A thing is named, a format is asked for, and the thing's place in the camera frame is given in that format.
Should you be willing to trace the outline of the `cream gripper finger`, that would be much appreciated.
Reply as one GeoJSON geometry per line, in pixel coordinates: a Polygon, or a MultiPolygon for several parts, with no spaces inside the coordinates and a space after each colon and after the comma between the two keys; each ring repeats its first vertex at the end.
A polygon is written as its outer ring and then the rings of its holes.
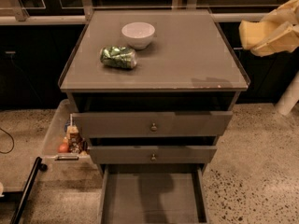
{"type": "Polygon", "coordinates": [[[283,23],[288,21],[291,24],[299,24],[299,0],[290,0],[278,8],[266,14],[262,21],[283,23]]]}
{"type": "Polygon", "coordinates": [[[260,57],[287,51],[294,52],[299,47],[299,25],[283,23],[250,51],[260,57]]]}

